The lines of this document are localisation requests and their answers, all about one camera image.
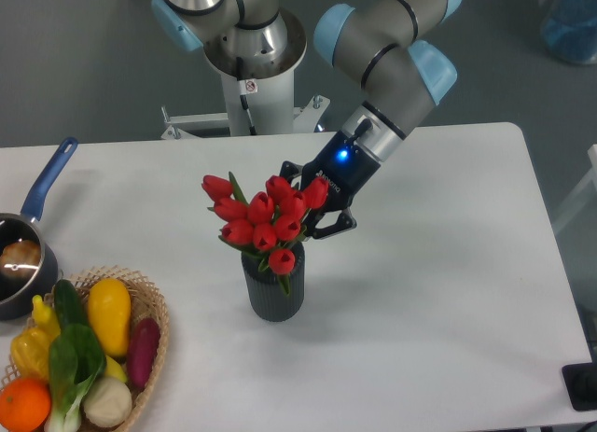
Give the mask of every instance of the gray ribbed vase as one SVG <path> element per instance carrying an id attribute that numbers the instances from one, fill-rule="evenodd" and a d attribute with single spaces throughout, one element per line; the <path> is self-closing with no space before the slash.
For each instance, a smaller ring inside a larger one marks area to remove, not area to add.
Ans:
<path id="1" fill-rule="evenodd" d="M 251 306 L 257 315 L 270 322 L 283 322 L 296 314 L 305 298 L 305 249 L 302 243 L 292 248 L 295 268 L 290 273 L 290 296 L 286 296 L 276 275 L 258 270 L 259 261 L 241 254 L 244 278 Z"/>

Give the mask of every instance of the orange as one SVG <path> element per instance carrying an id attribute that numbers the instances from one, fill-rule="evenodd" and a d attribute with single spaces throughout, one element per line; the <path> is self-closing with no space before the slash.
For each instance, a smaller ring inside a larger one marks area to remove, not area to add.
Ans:
<path id="1" fill-rule="evenodd" d="M 11 432 L 31 432 L 48 418 L 48 387 L 33 378 L 19 378 L 0 394 L 0 425 Z"/>

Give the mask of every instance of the plastic vegetable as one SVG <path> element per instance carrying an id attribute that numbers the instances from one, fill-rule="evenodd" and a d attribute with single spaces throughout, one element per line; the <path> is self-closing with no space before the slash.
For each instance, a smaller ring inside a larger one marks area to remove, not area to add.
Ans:
<path id="1" fill-rule="evenodd" d="M 26 329 L 10 343 L 10 355 L 22 377 L 48 381 L 48 334 L 39 327 Z"/>
<path id="2" fill-rule="evenodd" d="M 11 432 L 31 432 L 49 414 L 49 391 L 32 378 L 15 379 L 0 394 L 0 425 Z"/>
<path id="3" fill-rule="evenodd" d="M 124 369 L 122 369 L 120 364 L 109 355 L 105 357 L 104 376 L 116 378 L 123 383 L 126 383 L 128 381 L 127 373 L 125 373 Z"/>
<path id="4" fill-rule="evenodd" d="M 104 370 L 105 355 L 91 328 L 77 323 L 63 327 L 49 347 L 52 411 L 44 426 L 46 432 L 79 429 L 81 401 Z"/>
<path id="5" fill-rule="evenodd" d="M 85 416 L 99 427 L 114 427 L 128 418 L 132 410 L 129 387 L 115 378 L 102 378 L 95 382 L 85 400 Z"/>
<path id="6" fill-rule="evenodd" d="M 60 334 L 60 325 L 58 324 L 58 317 L 52 308 L 50 308 L 39 295 L 33 297 L 34 310 L 32 317 L 38 327 L 42 328 L 53 341 Z"/>
<path id="7" fill-rule="evenodd" d="M 26 239 L 7 245 L 0 255 L 0 273 L 7 278 L 19 278 L 26 282 L 31 278 L 41 260 L 39 244 Z"/>
<path id="8" fill-rule="evenodd" d="M 160 327 L 156 321 L 150 317 L 141 320 L 132 332 L 127 354 L 127 372 L 135 386 L 146 388 L 159 343 Z"/>
<path id="9" fill-rule="evenodd" d="M 93 285 L 87 313 L 104 352 L 114 358 L 124 357 L 131 327 L 131 296 L 124 283 L 104 278 Z"/>
<path id="10" fill-rule="evenodd" d="M 54 286 L 54 310 L 61 329 L 72 324 L 89 325 L 81 299 L 68 280 L 62 279 Z"/>

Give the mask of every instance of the red tulip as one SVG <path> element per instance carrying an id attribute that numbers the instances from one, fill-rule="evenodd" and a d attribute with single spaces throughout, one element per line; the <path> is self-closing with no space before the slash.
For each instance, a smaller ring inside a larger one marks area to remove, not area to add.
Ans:
<path id="1" fill-rule="evenodd" d="M 287 248 L 279 248 L 270 253 L 268 264 L 276 275 L 287 275 L 295 267 L 295 254 Z"/>
<path id="2" fill-rule="evenodd" d="M 323 177 L 316 177 L 302 192 L 307 201 L 307 207 L 316 210 L 326 202 L 329 182 Z"/>
<path id="3" fill-rule="evenodd" d="M 270 179 L 265 182 L 265 189 L 268 191 L 268 195 L 273 199 L 273 202 L 276 205 L 280 204 L 281 201 L 295 191 L 288 181 L 279 175 L 272 175 Z"/>
<path id="4" fill-rule="evenodd" d="M 214 205 L 214 212 L 227 222 L 235 219 L 246 219 L 247 211 L 244 203 L 235 201 L 230 197 L 220 199 Z"/>
<path id="5" fill-rule="evenodd" d="M 249 245 L 253 242 L 253 225 L 246 219 L 232 220 L 222 229 L 222 236 L 227 243 Z"/>
<path id="6" fill-rule="evenodd" d="M 258 192 L 249 203 L 248 217 L 255 225 L 271 221 L 273 216 L 273 200 L 265 192 Z"/>
<path id="7" fill-rule="evenodd" d="M 259 224 L 253 231 L 253 245 L 262 252 L 273 248 L 278 242 L 276 230 L 272 224 Z"/>
<path id="8" fill-rule="evenodd" d="M 203 178 L 201 187 L 214 202 L 232 195 L 232 184 L 225 178 L 216 177 L 215 175 L 206 175 Z"/>
<path id="9" fill-rule="evenodd" d="M 289 215 L 280 216 L 273 227 L 281 241 L 292 241 L 300 233 L 299 220 Z"/>
<path id="10" fill-rule="evenodd" d="M 294 194 L 280 202 L 280 213 L 283 215 L 301 219 L 305 215 L 305 211 L 307 211 L 307 201 L 305 195 L 300 191 L 295 191 Z"/>

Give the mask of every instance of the tulip bouquet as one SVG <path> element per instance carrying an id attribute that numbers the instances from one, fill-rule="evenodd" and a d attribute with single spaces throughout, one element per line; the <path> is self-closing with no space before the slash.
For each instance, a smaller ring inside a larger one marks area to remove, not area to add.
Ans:
<path id="1" fill-rule="evenodd" d="M 304 241 L 304 219 L 326 201 L 328 182 L 315 178 L 304 190 L 279 175 L 273 175 L 250 202 L 244 197 L 232 173 L 229 180 L 206 175 L 201 187 L 214 202 L 210 211 L 228 222 L 219 238 L 241 253 L 259 261 L 259 271 L 271 269 L 286 295 L 288 274 L 295 266 L 292 247 Z"/>

